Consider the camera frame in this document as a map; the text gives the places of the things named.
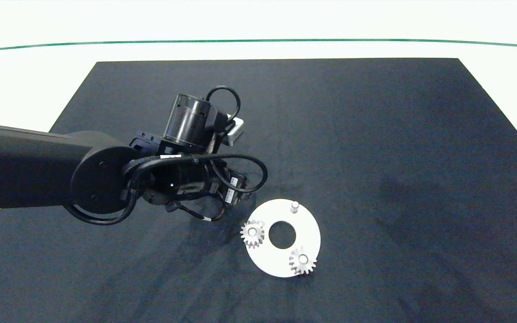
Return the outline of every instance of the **center hole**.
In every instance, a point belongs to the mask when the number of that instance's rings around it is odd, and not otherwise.
[[[306,262],[308,262],[308,257],[306,255],[300,255],[298,256],[298,261],[300,261],[301,264],[306,264]]]
[[[294,227],[288,222],[279,221],[271,226],[268,231],[268,236],[271,243],[279,249],[286,249],[293,245],[296,239],[296,232]]]

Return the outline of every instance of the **green line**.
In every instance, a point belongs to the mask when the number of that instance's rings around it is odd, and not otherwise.
[[[475,45],[495,45],[517,47],[517,44],[493,43],[490,41],[448,40],[448,39],[193,39],[193,40],[121,40],[121,41],[81,41],[77,43],[53,43],[35,44],[12,47],[0,47],[0,51],[6,49],[21,49],[32,47],[68,46],[68,45],[98,45],[98,44],[155,44],[155,43],[297,43],[308,41],[406,41],[418,43],[456,43]]]

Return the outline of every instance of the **label sticker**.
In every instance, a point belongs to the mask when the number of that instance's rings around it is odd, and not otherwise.
[[[160,155],[161,159],[183,157],[183,155]]]
[[[236,186],[238,184],[238,178],[232,177],[230,179],[230,183],[232,184],[232,186]],[[232,188],[229,188],[226,192],[226,196],[224,197],[224,202],[231,204],[232,197],[234,197],[234,190]]]

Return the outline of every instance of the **gear teeth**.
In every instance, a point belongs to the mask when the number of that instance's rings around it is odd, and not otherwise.
[[[241,227],[241,238],[243,239],[245,245],[248,248],[257,248],[260,247],[260,244],[263,243],[264,240],[264,223],[261,225],[259,221],[246,221],[246,223]],[[248,231],[254,228],[256,233],[254,235],[249,235]]]
[[[302,263],[298,259],[300,256],[306,256],[307,262]],[[289,257],[289,266],[291,267],[291,270],[294,270],[295,274],[309,274],[310,272],[314,272],[314,268],[316,267],[316,259],[311,260],[310,257],[308,257],[307,253],[304,252],[304,248],[296,248],[291,252],[291,255]]]

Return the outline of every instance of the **cable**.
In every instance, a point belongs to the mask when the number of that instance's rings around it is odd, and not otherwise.
[[[127,199],[125,199],[125,202],[127,203],[127,205],[125,206],[125,210],[123,210],[123,213],[121,213],[121,215],[115,218],[96,218],[81,212],[74,205],[64,205],[63,207],[65,207],[65,209],[69,211],[71,215],[85,223],[90,223],[94,225],[113,225],[129,217],[129,215],[135,208],[135,204],[137,204],[137,198],[138,192],[136,190],[129,190],[129,192],[127,193]]]
[[[240,158],[240,159],[247,159],[252,161],[253,163],[257,164],[261,170],[263,171],[263,178],[262,180],[254,186],[254,188],[237,188],[236,186],[232,186],[230,182],[228,182],[218,171],[217,167],[215,166],[213,160],[214,159],[231,159],[231,158]],[[150,158],[142,159],[140,163],[137,163],[135,160],[132,160],[125,166],[123,169],[128,174],[129,172],[133,171],[131,174],[131,179],[129,180],[128,184],[128,193],[127,198],[125,199],[125,209],[123,210],[123,213],[121,215],[114,217],[114,218],[97,218],[93,217],[92,215],[85,214],[84,212],[78,210],[74,205],[64,205],[63,207],[69,211],[70,214],[72,214],[77,219],[80,219],[81,221],[85,223],[90,223],[94,225],[113,225],[120,223],[133,211],[135,208],[135,205],[137,204],[138,199],[138,190],[140,189],[141,184],[141,178],[142,175],[147,172],[148,170],[151,170],[152,168],[171,165],[171,164],[198,164],[200,162],[206,162],[210,161],[213,171],[217,174],[218,178],[228,186],[228,188],[231,188],[237,192],[254,192],[258,190],[259,188],[262,188],[262,186],[265,184],[268,178],[268,171],[267,166],[260,160],[252,156],[242,155],[238,153],[218,153],[213,155],[188,155],[185,157],[173,157],[173,158],[164,158],[164,159],[157,159],[157,160],[151,160]],[[205,219],[202,215],[189,210],[187,207],[182,206],[179,204],[179,209],[186,211],[187,213],[193,215],[196,218],[199,219]],[[217,221],[221,218],[224,211],[226,209],[226,204],[223,203],[221,211],[218,215],[216,215],[213,218],[209,218],[210,221]]]
[[[250,160],[253,163],[257,164],[261,171],[263,171],[263,178],[260,180],[260,182],[254,186],[253,188],[237,188],[236,186],[233,186],[230,182],[228,182],[218,171],[217,166],[214,165],[212,162],[214,159],[231,159],[231,158],[240,158],[240,159],[246,159]],[[262,186],[265,184],[268,178],[268,170],[267,166],[258,158],[242,155],[238,153],[215,153],[212,155],[189,155],[185,157],[174,157],[174,158],[165,158],[165,159],[158,159],[158,160],[151,160],[147,161],[145,163],[140,164],[135,171],[133,171],[133,174],[131,175],[131,180],[129,180],[129,188],[132,190],[137,190],[139,187],[139,182],[141,175],[155,167],[160,166],[166,166],[170,164],[188,164],[188,163],[194,163],[198,164],[199,162],[206,162],[207,160],[211,161],[211,166],[213,167],[213,171],[217,174],[217,177],[221,182],[226,185],[228,188],[231,188],[232,190],[236,192],[242,192],[242,193],[249,193],[249,192],[255,192],[259,188],[262,188]]]
[[[215,198],[216,200],[219,200],[221,202],[221,210],[219,211],[219,213],[217,215],[215,215],[214,217],[210,218],[210,217],[205,217],[191,209],[189,209],[188,207],[182,205],[180,202],[176,202],[176,205],[177,205],[177,209],[179,210],[183,210],[185,212],[187,212],[188,214],[194,216],[195,218],[197,219],[201,219],[203,221],[218,221],[222,215],[224,214],[224,211],[226,211],[226,202],[224,202],[224,199],[222,197],[222,195],[217,192],[215,194],[212,194],[211,195],[213,198]]]
[[[234,118],[238,115],[238,112],[241,110],[241,98],[240,96],[238,96],[238,93],[232,88],[232,87],[228,87],[228,86],[224,86],[224,85],[219,85],[219,86],[216,86],[215,88],[213,88],[212,90],[209,91],[209,93],[207,93],[207,101],[210,101],[211,100],[211,95],[217,91],[217,90],[227,90],[228,92],[231,92],[232,95],[234,96],[234,99],[237,101],[237,109],[236,111],[234,112],[234,114],[230,117],[228,117],[226,123],[231,123]]]

